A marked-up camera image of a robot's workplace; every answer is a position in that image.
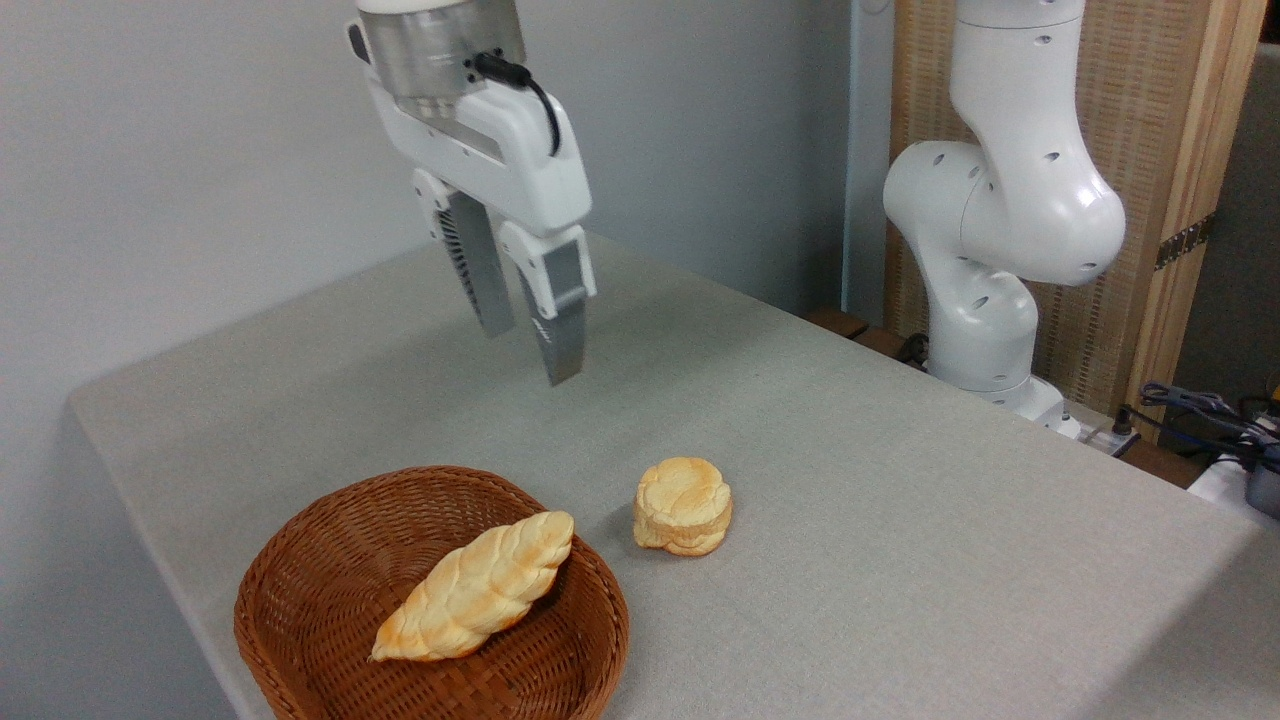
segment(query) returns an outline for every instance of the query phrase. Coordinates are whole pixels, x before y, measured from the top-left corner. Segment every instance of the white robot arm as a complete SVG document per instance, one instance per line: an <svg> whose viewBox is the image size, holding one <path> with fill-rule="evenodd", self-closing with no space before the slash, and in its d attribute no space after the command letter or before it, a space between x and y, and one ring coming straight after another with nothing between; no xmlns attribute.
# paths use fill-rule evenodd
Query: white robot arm
<svg viewBox="0 0 1280 720"><path fill-rule="evenodd" d="M524 60L513 0L357 0L347 32L392 143L484 331L515 324L498 243L520 270L548 379L582 366L595 277L591 195L564 109Z"/></svg>
<svg viewBox="0 0 1280 720"><path fill-rule="evenodd" d="M929 373L1065 434L1062 396L1030 374L1038 315L1019 277L1083 284L1115 260L1124 208L1080 137L1084 0L956 0L951 101L980 146L920 142L884 209L929 296Z"/></svg>

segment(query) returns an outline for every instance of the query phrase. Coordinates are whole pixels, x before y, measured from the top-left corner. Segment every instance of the stacked bread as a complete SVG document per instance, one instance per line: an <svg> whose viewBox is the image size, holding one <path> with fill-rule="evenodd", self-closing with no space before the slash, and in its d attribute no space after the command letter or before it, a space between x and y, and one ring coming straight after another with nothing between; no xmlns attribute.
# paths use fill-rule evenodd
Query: stacked bread
<svg viewBox="0 0 1280 720"><path fill-rule="evenodd" d="M640 547L698 556L719 547L733 515L724 478L701 457L671 457L649 468L636 488L632 536Z"/></svg>

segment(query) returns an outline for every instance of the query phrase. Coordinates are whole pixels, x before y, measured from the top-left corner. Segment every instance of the black cable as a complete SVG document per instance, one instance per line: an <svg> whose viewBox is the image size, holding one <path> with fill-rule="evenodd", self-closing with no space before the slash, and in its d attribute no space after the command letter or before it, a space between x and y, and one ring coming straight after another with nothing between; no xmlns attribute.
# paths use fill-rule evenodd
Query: black cable
<svg viewBox="0 0 1280 720"><path fill-rule="evenodd" d="M1144 415L1143 413L1139 413L1132 405L1128 405L1128 404L1121 405L1120 410L1121 410L1121 413L1125 414L1125 418L1128 418L1128 416L1138 418L1139 420L1142 420L1142 421L1144 421L1144 423L1147 423L1149 425L1153 425L1156 428L1160 428L1161 430L1167 432L1167 433L1170 433L1170 434L1172 434L1172 436L1175 436L1175 437L1178 437L1180 439L1184 439L1187 442L1190 442L1190 443L1194 443L1194 445L1199 445L1199 446L1203 446L1203 447L1208 447L1208 448L1216 450L1216 451L1219 451L1219 452L1221 452L1224 455L1234 455L1234 456L1239 457L1243 461L1247 461L1247 462L1251 462L1251 464L1261 464L1263 468L1267 468L1268 470L1271 470L1274 473L1280 473L1280 464L1276 464L1276 461L1271 459L1271 455L1267 454L1267 450L1265 447L1261 447L1261 446L1256 445L1254 442L1224 443L1224 442L1216 442L1216 441L1211 441L1211 439L1198 438L1198 437L1183 433L1183 432L1178 430L1178 428L1174 428L1174 427L1170 427L1170 425L1167 425L1165 423L1161 423L1160 420L1157 420L1155 418L1151 418L1149 415Z"/></svg>
<svg viewBox="0 0 1280 720"><path fill-rule="evenodd" d="M494 53L500 53L500 50L494 50ZM547 96L540 85L534 82L534 74L529 72L529 68L518 63L503 60L498 55L489 53L480 53L470 63L470 67L474 67L477 73L488 79L521 90L527 87L534 91L538 100L543 102L543 109L547 110L547 124L552 129L552 158L554 158L559 152L561 146L559 119L556 118L556 108L552 106L552 99Z"/></svg>
<svg viewBox="0 0 1280 720"><path fill-rule="evenodd" d="M526 85L538 95L538 99L543 101L543 108L547 109L547 123L552 126L552 158L559 152L559 120L556 119L556 108L552 108L552 99L547 97L547 92L543 91L543 86L534 82L534 78L529 78Z"/></svg>

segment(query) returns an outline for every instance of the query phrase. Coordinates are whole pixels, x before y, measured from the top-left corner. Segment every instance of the brown woven basket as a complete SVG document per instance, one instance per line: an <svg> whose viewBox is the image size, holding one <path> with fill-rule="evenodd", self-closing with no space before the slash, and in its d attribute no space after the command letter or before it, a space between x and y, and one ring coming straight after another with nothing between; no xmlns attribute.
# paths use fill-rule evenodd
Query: brown woven basket
<svg viewBox="0 0 1280 720"><path fill-rule="evenodd" d="M467 468L408 468L321 497L253 560L236 601L241 657L276 717L599 717L622 676L628 619L581 538L552 591L479 651L366 662L383 620L447 552L544 511Z"/></svg>

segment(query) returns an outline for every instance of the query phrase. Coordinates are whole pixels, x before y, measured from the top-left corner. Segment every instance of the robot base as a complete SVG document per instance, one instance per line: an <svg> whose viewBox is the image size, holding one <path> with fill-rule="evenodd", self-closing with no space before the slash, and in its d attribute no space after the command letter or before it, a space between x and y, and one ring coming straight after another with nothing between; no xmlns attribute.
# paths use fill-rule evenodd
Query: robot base
<svg viewBox="0 0 1280 720"><path fill-rule="evenodd" d="M1080 421L1068 414L1062 393L1034 375L1011 389L974 392L973 395L1006 410L1012 410L1023 418L1071 439L1080 436Z"/></svg>

